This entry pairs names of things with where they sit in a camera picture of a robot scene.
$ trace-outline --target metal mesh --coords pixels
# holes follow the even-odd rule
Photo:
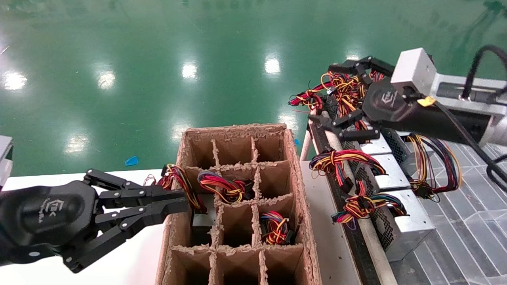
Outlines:
[[[407,159],[407,153],[405,151],[405,144],[401,140],[400,136],[392,129],[384,128],[381,130],[381,133],[391,148],[392,155],[394,155],[396,162],[399,165],[403,164]]]
[[[327,94],[322,96],[322,102],[324,103],[324,111],[327,111],[331,120],[334,120],[338,111],[338,102],[333,96]]]
[[[355,149],[355,145],[353,142],[343,141],[341,144],[344,150]],[[370,177],[368,176],[365,166],[363,164],[358,163],[357,161],[349,161],[348,163],[350,169],[352,170],[352,173],[355,173],[354,178],[356,180],[362,180],[363,183],[365,184],[366,195],[372,196],[376,194],[377,193],[377,191],[375,191],[376,188],[373,186],[373,183],[370,180]],[[384,211],[380,209],[377,209],[376,211],[371,213],[370,219],[372,220],[373,226],[375,227],[375,231],[377,232],[377,236],[379,237],[382,248],[384,248],[384,250],[387,250],[391,245],[391,243],[394,241],[394,237],[392,235],[393,228],[391,226],[389,219],[387,218]]]

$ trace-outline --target black wire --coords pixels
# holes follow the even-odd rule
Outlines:
[[[465,86],[463,89],[463,93],[461,94],[461,97],[464,99],[467,99],[470,95],[470,92],[472,90],[472,83],[474,82],[474,77],[477,73],[477,69],[479,67],[479,63],[481,62],[481,59],[486,51],[490,51],[494,53],[503,63],[503,66],[505,70],[507,71],[507,54],[505,51],[503,51],[501,48],[494,46],[494,45],[485,45],[483,46],[475,55],[474,60],[472,62],[472,66],[470,70],[468,71],[468,75],[466,76]],[[507,85],[503,87],[502,89],[499,89],[495,92],[495,96],[498,97],[502,95],[503,93],[507,92]],[[477,144],[477,142],[472,138],[470,133],[465,130],[465,127],[456,119],[456,117],[447,109],[444,105],[442,105],[440,102],[436,101],[434,105],[439,108],[448,118],[451,120],[453,125],[456,127],[460,135],[465,139],[466,143],[472,147],[472,149],[479,155],[479,157],[486,162],[488,165],[486,168],[486,173],[488,174],[488,177],[500,187],[503,191],[507,192],[507,187],[500,183],[498,179],[493,175],[493,172],[500,177],[501,180],[507,183],[507,173],[505,173],[500,167],[498,167],[497,162],[501,161],[502,157],[497,158],[495,161],[493,161]]]
[[[505,160],[507,159],[507,154],[504,154],[502,156],[500,156],[499,158],[493,160],[493,162],[495,163],[495,165],[499,162],[501,162],[502,160]],[[505,191],[505,187],[504,185],[501,185],[500,184],[500,181],[498,181],[498,179],[496,179],[496,177],[493,175],[493,173],[491,172],[491,168],[488,166],[486,167],[486,173],[488,174],[488,177],[495,183],[498,185],[498,187],[500,187],[502,190]]]
[[[499,181],[492,175],[491,171],[494,171],[496,175],[500,177],[504,182],[507,182],[507,174],[503,172],[503,170],[496,165],[496,163],[481,149],[481,147],[476,143],[474,138],[470,135],[470,133],[465,130],[463,125],[456,119],[456,117],[440,102],[436,101],[434,105],[439,108],[444,114],[451,120],[453,125],[456,127],[461,136],[465,139],[466,143],[472,147],[472,149],[479,155],[479,157],[486,162],[488,167],[486,168],[486,172],[489,173],[488,177],[495,182],[498,187],[507,192],[507,187],[500,184]]]
[[[494,45],[485,45],[483,46],[475,55],[474,60],[472,62],[472,66],[468,71],[468,75],[466,76],[465,87],[463,89],[463,93],[461,94],[461,98],[468,99],[470,92],[472,90],[472,84],[474,83],[474,77],[476,76],[477,69],[479,68],[479,63],[481,62],[484,53],[490,51],[494,53],[498,58],[502,61],[505,71],[507,72],[507,54],[501,48]],[[498,97],[507,92],[507,84],[502,88],[498,89],[495,92],[495,96]]]

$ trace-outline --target gray tiled floor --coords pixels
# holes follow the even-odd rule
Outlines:
[[[437,230],[404,260],[391,263],[393,272],[400,285],[507,284],[507,194],[487,178],[485,163],[470,147],[449,145],[462,167],[463,184],[459,191],[441,194],[440,203],[421,201]],[[484,149],[493,158],[507,152]],[[442,167],[437,158],[432,163]],[[446,182],[440,172],[437,183]]]

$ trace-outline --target glossy epoxy floor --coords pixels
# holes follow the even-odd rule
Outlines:
[[[423,46],[439,72],[463,75],[481,45],[507,48],[501,5],[3,0],[0,133],[14,137],[16,176],[158,168],[188,127],[284,122],[302,140],[306,116],[288,97],[329,63],[395,63]],[[489,62],[481,75],[502,79]]]

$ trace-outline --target cardboard box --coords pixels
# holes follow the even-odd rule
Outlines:
[[[322,284],[299,158],[284,124],[188,129],[176,163],[198,194],[209,194],[197,183],[208,169],[253,180],[256,197],[232,205],[214,198],[211,244],[193,244],[191,212],[169,216],[157,285]],[[300,224],[295,244],[262,242],[259,214],[269,210],[289,217],[291,229]]]

